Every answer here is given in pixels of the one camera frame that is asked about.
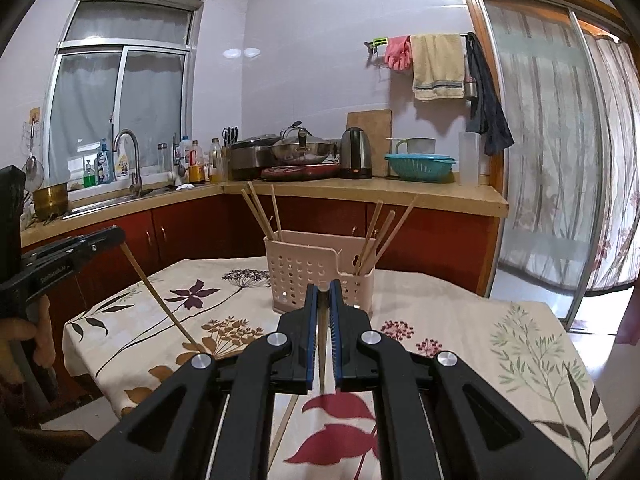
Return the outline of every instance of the wooden door frame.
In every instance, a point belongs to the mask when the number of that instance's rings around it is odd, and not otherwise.
[[[479,0],[465,0],[466,5],[469,9],[469,14],[471,15],[471,22],[473,23],[474,30],[476,32],[476,36],[478,37],[478,41],[482,46],[482,50],[485,52],[485,57],[487,63],[489,65],[489,69],[491,71],[494,86],[496,89],[500,88],[499,80],[498,80],[498,71],[496,67],[495,60],[497,59],[497,52],[494,51],[491,35],[489,33],[487,22],[484,19],[484,14],[482,13],[482,6]],[[609,20],[610,22],[615,23],[619,27],[627,30],[628,27],[625,25],[624,20],[622,19],[622,15],[610,5],[600,1],[600,0],[562,0],[570,5],[581,7],[590,12],[594,12],[595,14]],[[634,41],[632,37],[630,37],[628,45],[632,51],[634,62],[636,64],[636,70],[640,66],[640,48],[638,44]],[[504,193],[504,155],[503,153],[499,153],[498,155],[492,156],[490,159],[489,165],[489,183],[493,186],[499,193]],[[480,279],[478,280],[478,288],[476,293],[480,296],[484,296],[487,294],[488,283],[492,275],[492,269],[494,266],[494,258],[498,244],[498,234],[500,232],[500,220],[495,219],[490,227],[490,232],[488,236],[488,243],[486,248],[486,254],[484,258],[484,263],[482,264],[482,271],[480,274]]]

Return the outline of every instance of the towel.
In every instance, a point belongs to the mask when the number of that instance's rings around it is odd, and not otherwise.
[[[392,70],[405,70],[411,66],[411,44],[408,36],[386,40],[385,63]]]
[[[466,35],[466,57],[470,76],[478,82],[478,98],[471,101],[471,115],[466,130],[486,136],[484,153],[497,155],[513,145],[513,137],[484,52],[478,37],[472,32]]]
[[[411,36],[411,50],[416,99],[464,99],[465,56],[459,34]]]

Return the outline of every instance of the metal screw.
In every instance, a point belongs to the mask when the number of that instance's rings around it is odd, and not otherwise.
[[[271,346],[282,346],[287,342],[287,335],[282,332],[273,332],[267,336],[267,343]]]
[[[368,345],[376,345],[382,341],[382,336],[374,330],[367,330],[360,335],[360,339]]]
[[[458,362],[458,356],[449,351],[440,352],[437,359],[442,366],[453,366]]]
[[[198,370],[204,370],[211,364],[211,356],[209,354],[197,354],[191,359],[191,366]]]

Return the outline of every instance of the floral tablecloth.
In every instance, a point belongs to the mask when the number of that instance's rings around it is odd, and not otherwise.
[[[185,342],[141,282],[66,324],[66,368],[89,373],[123,416],[194,353],[230,356],[276,329],[266,269],[266,258],[242,258],[183,260],[161,270],[151,282],[199,348]],[[486,300],[424,274],[376,270],[371,325],[412,352],[455,352],[588,478],[611,460],[604,407],[546,304]],[[316,373],[313,392],[294,409],[273,479],[380,477],[371,394],[336,392],[330,349],[327,362],[324,392]],[[272,435],[288,402],[276,396]]]

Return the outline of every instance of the beige towel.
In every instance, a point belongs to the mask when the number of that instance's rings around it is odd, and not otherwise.
[[[465,97],[465,55],[459,34],[411,37],[414,95],[420,101]]]

